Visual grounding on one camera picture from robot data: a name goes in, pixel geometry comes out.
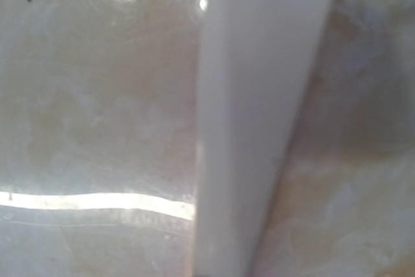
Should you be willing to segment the white mat board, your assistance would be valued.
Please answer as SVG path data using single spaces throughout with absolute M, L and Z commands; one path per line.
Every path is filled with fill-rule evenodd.
M 252 271 L 332 0 L 208 0 L 193 274 Z

